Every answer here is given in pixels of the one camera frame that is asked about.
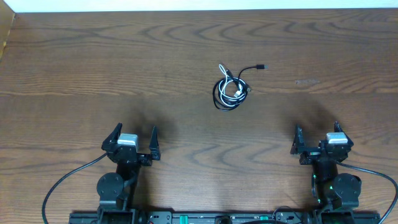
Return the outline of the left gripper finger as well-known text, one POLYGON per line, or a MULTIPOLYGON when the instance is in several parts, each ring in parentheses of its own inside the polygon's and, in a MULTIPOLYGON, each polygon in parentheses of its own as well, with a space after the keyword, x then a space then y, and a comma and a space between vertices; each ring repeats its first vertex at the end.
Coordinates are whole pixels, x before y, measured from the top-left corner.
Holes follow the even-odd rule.
POLYGON ((121 135, 122 123, 118 123, 114 130, 108 135, 108 137, 103 141, 101 148, 104 151, 110 151, 114 145, 117 144, 117 141, 121 135))
POLYGON ((149 144, 149 149, 150 149, 150 155, 152 160, 159 161, 161 158, 161 153, 159 149, 159 142, 157 138, 157 127, 154 126, 151 134, 151 139, 150 139, 150 144, 149 144))

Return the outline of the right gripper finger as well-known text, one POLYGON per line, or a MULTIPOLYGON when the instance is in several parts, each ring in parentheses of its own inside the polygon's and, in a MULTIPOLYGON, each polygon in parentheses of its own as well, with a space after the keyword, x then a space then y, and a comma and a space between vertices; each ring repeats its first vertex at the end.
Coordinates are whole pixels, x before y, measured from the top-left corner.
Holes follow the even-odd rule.
POLYGON ((302 128, 297 124, 295 126, 294 140, 290 150, 291 154, 301 154, 305 150, 305 140, 303 137, 302 128))
MULTIPOLYGON (((333 124, 333 128, 334 128, 334 132, 344 132, 343 128, 341 127, 341 125, 339 124, 339 122, 335 121, 333 124)), ((348 137, 348 135, 346 134, 347 138, 348 138, 348 143, 347 145, 349 146, 354 146, 354 142, 348 137)))

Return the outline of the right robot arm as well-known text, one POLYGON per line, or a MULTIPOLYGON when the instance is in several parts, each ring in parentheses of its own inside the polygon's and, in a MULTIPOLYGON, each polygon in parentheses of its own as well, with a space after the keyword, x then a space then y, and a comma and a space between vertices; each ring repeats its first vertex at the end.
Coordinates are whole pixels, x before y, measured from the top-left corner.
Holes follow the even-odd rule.
POLYGON ((334 131, 326 133, 318 146, 305 143, 302 128, 295 127, 291 154, 300 156, 301 165, 312 167, 312 194, 318 203, 329 210, 351 209, 359 206, 361 179, 348 173, 339 173, 337 164, 348 158, 353 141, 345 134, 338 122, 334 131))

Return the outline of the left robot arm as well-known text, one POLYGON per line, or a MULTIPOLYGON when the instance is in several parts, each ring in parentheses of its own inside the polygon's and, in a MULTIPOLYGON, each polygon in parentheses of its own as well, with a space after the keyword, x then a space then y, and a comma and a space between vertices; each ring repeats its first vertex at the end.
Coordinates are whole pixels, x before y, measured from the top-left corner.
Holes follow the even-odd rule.
POLYGON ((150 153, 145 154, 138 152, 138 135, 122 133, 122 126, 118 123, 101 146, 117 165, 115 172, 103 175, 97 183, 99 208, 104 210, 129 210, 141 167, 151 166, 153 161, 161 158, 156 127, 153 127, 150 138, 150 153))

